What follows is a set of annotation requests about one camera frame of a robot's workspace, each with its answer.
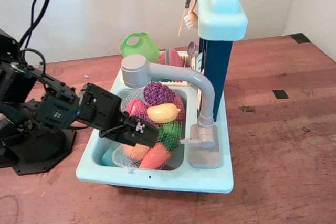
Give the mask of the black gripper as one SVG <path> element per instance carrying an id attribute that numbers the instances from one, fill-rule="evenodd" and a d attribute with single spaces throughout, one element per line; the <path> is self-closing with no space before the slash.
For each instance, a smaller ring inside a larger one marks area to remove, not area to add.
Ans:
<path id="1" fill-rule="evenodd" d="M 100 138 L 131 146 L 154 147 L 159 137 L 155 126 L 121 111 L 120 97 L 93 83 L 85 84 L 78 95 L 45 93 L 36 109 L 36 121 L 46 129 L 70 129 L 78 121 L 99 129 Z M 112 130 L 123 126 L 126 130 Z"/>

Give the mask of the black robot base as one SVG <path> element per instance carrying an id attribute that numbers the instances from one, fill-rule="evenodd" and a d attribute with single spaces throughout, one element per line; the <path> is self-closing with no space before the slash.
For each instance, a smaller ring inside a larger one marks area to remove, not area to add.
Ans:
<path id="1" fill-rule="evenodd" d="M 1 118 L 1 168 L 11 167 L 19 176 L 47 172 L 71 153 L 76 134 L 41 130 L 31 121 L 15 126 Z"/>

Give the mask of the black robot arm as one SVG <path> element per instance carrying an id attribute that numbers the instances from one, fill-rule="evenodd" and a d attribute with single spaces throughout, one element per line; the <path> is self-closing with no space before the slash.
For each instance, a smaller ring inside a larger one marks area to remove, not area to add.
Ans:
<path id="1" fill-rule="evenodd" d="M 26 121 L 55 133 L 78 121 L 100 130 L 101 137 L 153 148 L 159 131 L 144 119 L 121 111 L 121 98 L 86 83 L 79 93 L 29 65 L 18 41 L 1 31 L 1 113 L 15 125 Z"/>

